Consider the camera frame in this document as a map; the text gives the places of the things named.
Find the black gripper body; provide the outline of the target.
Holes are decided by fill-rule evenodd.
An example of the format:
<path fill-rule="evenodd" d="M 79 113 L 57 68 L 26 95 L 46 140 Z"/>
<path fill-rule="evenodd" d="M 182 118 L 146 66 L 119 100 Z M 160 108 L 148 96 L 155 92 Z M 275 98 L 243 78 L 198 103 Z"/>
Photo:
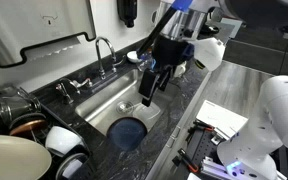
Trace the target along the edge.
<path fill-rule="evenodd" d="M 156 60 L 156 68 L 177 66 L 193 57 L 194 46 L 186 41 L 175 41 L 159 36 L 154 42 L 152 55 Z"/>

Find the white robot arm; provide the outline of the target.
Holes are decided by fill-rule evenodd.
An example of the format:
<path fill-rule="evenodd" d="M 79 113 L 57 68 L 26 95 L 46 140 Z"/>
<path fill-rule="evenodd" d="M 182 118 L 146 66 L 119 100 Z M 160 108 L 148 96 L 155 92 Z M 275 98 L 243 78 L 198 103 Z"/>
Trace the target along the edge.
<path fill-rule="evenodd" d="M 195 59 L 210 71 L 220 66 L 224 44 L 216 38 L 197 38 L 202 26 L 199 18 L 213 8 L 254 26 L 288 26 L 288 0 L 160 0 L 155 28 L 137 50 L 142 55 L 152 47 L 156 60 L 155 68 L 144 72 L 140 86 L 145 105 L 182 62 Z M 217 146 L 217 156 L 234 179 L 277 180 L 270 154 L 281 146 L 288 148 L 287 75 L 263 82 L 248 121 Z"/>

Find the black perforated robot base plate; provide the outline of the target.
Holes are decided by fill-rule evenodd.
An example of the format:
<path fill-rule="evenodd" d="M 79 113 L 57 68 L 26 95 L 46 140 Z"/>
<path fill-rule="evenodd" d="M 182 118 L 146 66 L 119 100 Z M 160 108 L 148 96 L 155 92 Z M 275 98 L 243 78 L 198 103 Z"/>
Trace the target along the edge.
<path fill-rule="evenodd" d="M 211 142 L 212 138 L 212 131 L 203 130 L 202 127 L 189 129 L 189 136 L 186 138 L 188 146 L 184 150 L 199 170 L 197 173 L 190 172 L 178 153 L 173 160 L 175 174 L 172 175 L 172 180 L 231 180 L 217 157 L 217 146 Z"/>

